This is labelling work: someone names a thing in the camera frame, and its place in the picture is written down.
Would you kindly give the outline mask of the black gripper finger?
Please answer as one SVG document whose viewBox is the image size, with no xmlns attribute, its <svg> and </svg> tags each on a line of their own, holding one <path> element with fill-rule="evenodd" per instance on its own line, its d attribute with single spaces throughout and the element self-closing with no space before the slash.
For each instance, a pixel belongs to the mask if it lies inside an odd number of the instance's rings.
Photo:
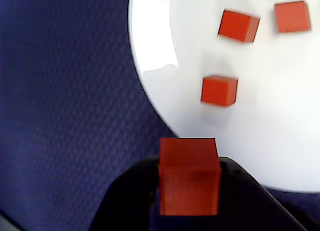
<svg viewBox="0 0 320 231">
<path fill-rule="evenodd" d="M 245 169 L 221 157 L 220 231 L 304 231 L 301 225 Z"/>
<path fill-rule="evenodd" d="M 91 231 L 147 231 L 159 186 L 158 156 L 149 156 L 121 174 L 108 188 Z"/>
</svg>

